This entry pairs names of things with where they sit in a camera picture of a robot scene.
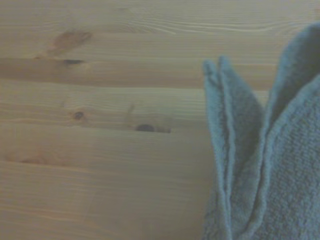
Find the wooden table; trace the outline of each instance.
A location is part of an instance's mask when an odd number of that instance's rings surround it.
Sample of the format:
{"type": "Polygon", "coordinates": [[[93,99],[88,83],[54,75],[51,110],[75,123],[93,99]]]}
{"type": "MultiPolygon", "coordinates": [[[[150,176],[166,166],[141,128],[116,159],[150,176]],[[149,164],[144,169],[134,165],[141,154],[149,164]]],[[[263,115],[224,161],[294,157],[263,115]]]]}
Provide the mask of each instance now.
{"type": "Polygon", "coordinates": [[[215,179],[202,61],[227,55],[265,103],[317,7],[2,0],[0,239],[200,239],[215,179]]]}

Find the gray towel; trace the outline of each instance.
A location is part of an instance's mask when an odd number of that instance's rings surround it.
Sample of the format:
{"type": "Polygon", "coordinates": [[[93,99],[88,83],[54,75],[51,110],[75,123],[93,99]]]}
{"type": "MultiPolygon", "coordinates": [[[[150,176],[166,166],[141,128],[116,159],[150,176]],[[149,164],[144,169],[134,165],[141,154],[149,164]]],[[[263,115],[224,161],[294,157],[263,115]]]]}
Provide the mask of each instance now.
{"type": "Polygon", "coordinates": [[[203,70],[217,179],[202,240],[320,240],[320,23],[285,48],[265,109],[226,57],[203,70]]]}

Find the light wooden surface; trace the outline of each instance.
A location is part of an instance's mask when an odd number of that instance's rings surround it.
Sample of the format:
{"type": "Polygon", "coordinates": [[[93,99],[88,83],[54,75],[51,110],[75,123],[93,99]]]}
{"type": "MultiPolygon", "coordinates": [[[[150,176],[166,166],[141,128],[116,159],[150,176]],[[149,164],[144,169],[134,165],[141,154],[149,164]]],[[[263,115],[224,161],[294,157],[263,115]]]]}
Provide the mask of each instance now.
{"type": "Polygon", "coordinates": [[[202,61],[227,55],[265,103],[283,47],[318,19],[315,0],[2,0],[0,239],[200,239],[202,61]],[[91,37],[46,55],[72,30],[91,37]]]}

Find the wood knot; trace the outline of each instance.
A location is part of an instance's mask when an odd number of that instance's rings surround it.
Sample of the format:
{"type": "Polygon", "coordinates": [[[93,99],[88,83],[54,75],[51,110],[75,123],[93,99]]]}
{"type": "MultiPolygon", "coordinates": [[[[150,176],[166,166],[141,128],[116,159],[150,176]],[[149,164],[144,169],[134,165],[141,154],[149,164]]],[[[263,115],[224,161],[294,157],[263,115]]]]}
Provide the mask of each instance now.
{"type": "Polygon", "coordinates": [[[137,126],[135,130],[141,131],[141,132],[155,132],[156,129],[152,125],[141,124],[137,126]]]}
{"type": "Polygon", "coordinates": [[[81,120],[84,117],[84,113],[82,111],[77,111],[73,114],[73,118],[75,120],[81,120]]]}

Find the folded towel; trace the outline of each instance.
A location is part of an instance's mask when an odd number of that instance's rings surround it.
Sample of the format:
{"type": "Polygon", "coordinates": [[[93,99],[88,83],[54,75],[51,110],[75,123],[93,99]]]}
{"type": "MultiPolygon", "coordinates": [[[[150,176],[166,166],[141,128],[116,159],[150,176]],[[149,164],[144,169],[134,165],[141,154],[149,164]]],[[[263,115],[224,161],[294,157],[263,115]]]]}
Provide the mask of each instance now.
{"type": "Polygon", "coordinates": [[[217,179],[202,240],[320,239],[320,23],[285,48],[265,109],[226,57],[203,70],[217,179]]]}

